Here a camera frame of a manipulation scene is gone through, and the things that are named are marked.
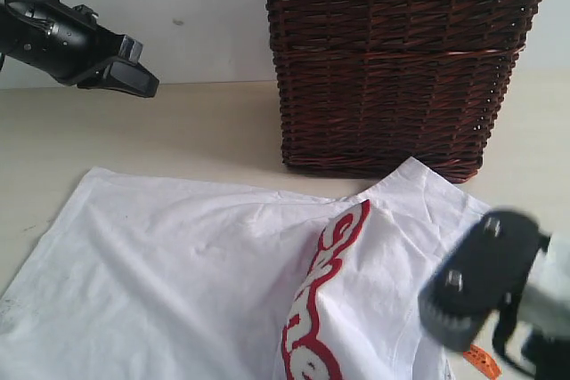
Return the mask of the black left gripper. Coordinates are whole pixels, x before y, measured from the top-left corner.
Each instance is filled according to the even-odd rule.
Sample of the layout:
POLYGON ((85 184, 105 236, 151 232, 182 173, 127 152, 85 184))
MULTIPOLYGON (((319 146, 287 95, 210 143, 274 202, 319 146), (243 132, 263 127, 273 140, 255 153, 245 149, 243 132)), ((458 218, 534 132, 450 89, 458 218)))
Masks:
POLYGON ((85 5, 55 16, 48 32, 48 74, 63 85, 153 98, 159 80, 140 62, 143 45, 97 22, 85 5))

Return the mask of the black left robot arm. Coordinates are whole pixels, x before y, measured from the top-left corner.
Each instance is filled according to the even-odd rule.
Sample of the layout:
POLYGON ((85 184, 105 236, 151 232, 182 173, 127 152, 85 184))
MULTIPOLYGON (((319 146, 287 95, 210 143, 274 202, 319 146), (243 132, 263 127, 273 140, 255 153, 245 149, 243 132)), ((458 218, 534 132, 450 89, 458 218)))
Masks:
POLYGON ((61 85, 152 98, 159 80, 139 62, 142 51, 134 38, 100 26, 84 6, 1 0, 1 54, 61 85))

